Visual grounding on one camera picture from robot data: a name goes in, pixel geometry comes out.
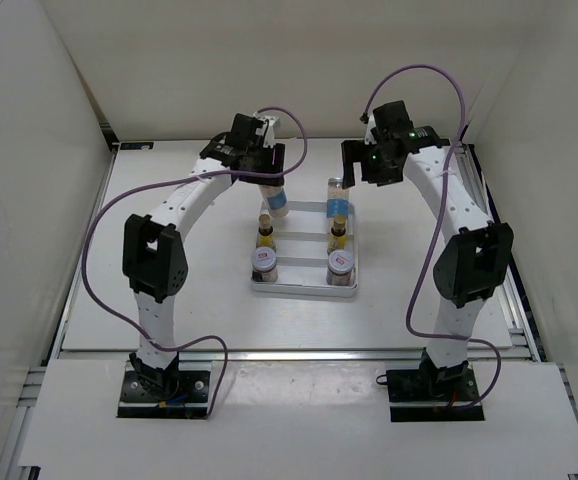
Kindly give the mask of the tall white shaker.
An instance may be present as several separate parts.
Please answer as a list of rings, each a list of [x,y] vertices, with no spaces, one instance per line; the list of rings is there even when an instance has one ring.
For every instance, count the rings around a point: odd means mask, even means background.
[[[349,190],[343,185],[342,178],[330,178],[327,183],[326,216],[334,220],[337,216],[348,217]]]
[[[288,200],[283,186],[260,185],[259,190],[271,217],[282,218],[288,214]]]

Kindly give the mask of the yellow label bottle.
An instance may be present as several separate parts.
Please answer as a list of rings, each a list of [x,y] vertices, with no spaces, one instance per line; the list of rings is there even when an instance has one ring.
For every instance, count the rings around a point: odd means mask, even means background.
[[[273,251],[277,250],[277,245],[274,237],[274,229],[269,214],[261,214],[258,217],[258,233],[256,238],[256,247],[267,247]]]
[[[329,233],[327,254],[331,254],[336,250],[343,250],[345,248],[346,234],[347,217],[342,214],[334,216]]]

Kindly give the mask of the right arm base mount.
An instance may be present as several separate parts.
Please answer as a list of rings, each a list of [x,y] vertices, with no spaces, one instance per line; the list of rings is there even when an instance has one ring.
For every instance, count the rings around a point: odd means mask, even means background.
[[[387,370],[376,377],[388,392],[392,423],[481,422],[485,420],[480,403],[467,408],[479,398],[474,372],[449,387],[431,392],[416,369]]]

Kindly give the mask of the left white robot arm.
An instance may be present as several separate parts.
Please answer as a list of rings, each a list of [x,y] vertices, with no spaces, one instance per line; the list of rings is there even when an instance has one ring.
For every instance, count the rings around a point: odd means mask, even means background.
[[[237,114],[231,130],[210,141],[190,172],[191,182],[176,187],[148,214],[125,222],[122,272],[138,308],[138,324],[147,334],[130,363],[139,382],[157,400],[179,389],[174,350],[174,303],[188,275],[183,242],[193,225],[238,179],[276,187],[284,167],[285,146],[275,141],[275,116]]]

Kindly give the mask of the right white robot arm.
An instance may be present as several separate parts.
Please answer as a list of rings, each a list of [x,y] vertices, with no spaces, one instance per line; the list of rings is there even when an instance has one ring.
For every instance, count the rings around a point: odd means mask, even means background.
[[[467,368],[467,348],[486,301],[504,282],[514,240],[512,228],[481,209],[451,168],[455,145],[430,126],[417,127],[403,101],[386,103],[361,116],[365,136],[341,144],[343,186],[359,178],[378,187],[409,180],[436,219],[424,274],[441,297],[434,329],[420,363],[418,387],[429,399],[449,393]]]

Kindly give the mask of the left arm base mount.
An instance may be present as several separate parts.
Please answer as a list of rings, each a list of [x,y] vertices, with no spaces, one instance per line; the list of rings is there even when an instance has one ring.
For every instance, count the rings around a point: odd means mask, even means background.
[[[209,407],[210,379],[208,370],[181,370],[172,393],[154,396],[139,382],[139,375],[127,369],[116,416],[125,419],[204,419]]]

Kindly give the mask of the short spice jar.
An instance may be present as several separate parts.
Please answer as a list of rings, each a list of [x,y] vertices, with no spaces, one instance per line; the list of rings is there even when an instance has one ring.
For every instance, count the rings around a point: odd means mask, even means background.
[[[258,247],[251,256],[252,280],[258,283],[275,283],[278,279],[277,256],[271,247]]]
[[[349,286],[355,269],[351,252],[337,249],[328,256],[326,282],[331,286]]]

